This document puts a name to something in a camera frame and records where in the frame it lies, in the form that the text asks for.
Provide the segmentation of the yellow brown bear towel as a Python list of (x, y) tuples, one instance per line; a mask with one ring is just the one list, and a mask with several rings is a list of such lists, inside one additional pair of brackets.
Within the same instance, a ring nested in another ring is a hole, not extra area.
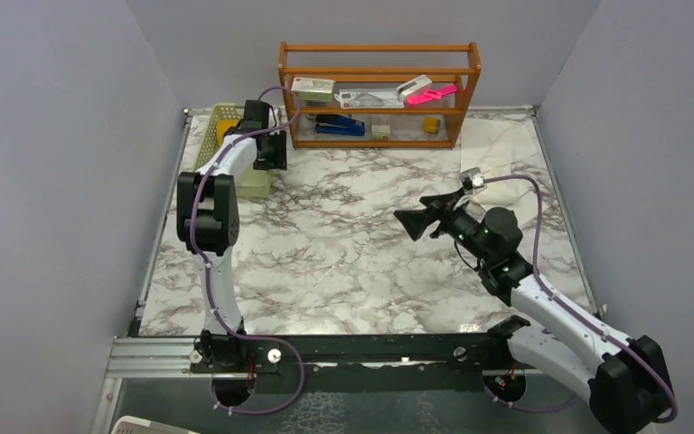
[(215, 124), (216, 144), (222, 147), (224, 137), (235, 131), (238, 121), (236, 119), (221, 119)]

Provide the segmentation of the cream white towel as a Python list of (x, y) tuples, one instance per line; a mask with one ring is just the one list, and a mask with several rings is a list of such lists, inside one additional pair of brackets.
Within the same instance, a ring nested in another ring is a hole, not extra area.
[[(542, 191), (542, 209), (557, 208), (556, 195), (541, 151), (532, 118), (528, 115), (494, 115), (467, 118), (460, 134), (461, 170), (479, 168), (485, 178), (529, 175)], [(515, 212), (520, 224), (537, 215), (532, 184), (506, 180), (489, 184), (475, 193), (472, 208), (504, 207)]]

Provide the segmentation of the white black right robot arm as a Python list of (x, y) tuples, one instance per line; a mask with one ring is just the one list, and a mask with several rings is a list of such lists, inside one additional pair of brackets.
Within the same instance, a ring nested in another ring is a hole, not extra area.
[(674, 415), (676, 398), (661, 347), (649, 336), (631, 338), (589, 314), (549, 284), (518, 247), (523, 233), (502, 207), (476, 220), (460, 204), (463, 191), (421, 198), (418, 210), (394, 217), (416, 241), (434, 225), (477, 260), (486, 291), (525, 318), (495, 328), (487, 360), (506, 368), (526, 363), (563, 384), (589, 406), (610, 433), (636, 433)]

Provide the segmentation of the green plastic basket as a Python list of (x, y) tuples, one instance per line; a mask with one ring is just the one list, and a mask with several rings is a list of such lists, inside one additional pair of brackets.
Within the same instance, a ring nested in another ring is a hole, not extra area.
[(253, 161), (247, 156), (241, 156), (241, 148), (252, 139), (243, 139), (233, 146), (237, 133), (224, 137), (222, 147), (216, 144), (215, 124), (221, 119), (236, 119), (240, 121), (244, 107), (231, 104), (216, 104), (211, 112), (209, 126), (202, 140), (199, 153), (194, 164), (194, 171), (204, 175), (213, 167), (212, 175), (230, 174), (234, 177), (236, 195), (238, 198), (265, 199), (270, 194), (274, 181), (274, 170), (255, 170)]

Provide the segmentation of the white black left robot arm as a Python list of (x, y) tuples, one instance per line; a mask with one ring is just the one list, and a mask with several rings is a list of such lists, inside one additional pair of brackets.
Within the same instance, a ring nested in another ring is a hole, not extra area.
[(230, 372), (248, 359), (231, 265), (240, 230), (236, 181), (255, 163), (269, 161), (266, 145), (286, 146), (274, 116), (270, 104), (247, 100), (237, 124), (216, 135), (218, 149), (209, 160), (177, 177), (176, 231), (201, 273), (204, 323), (196, 353)]

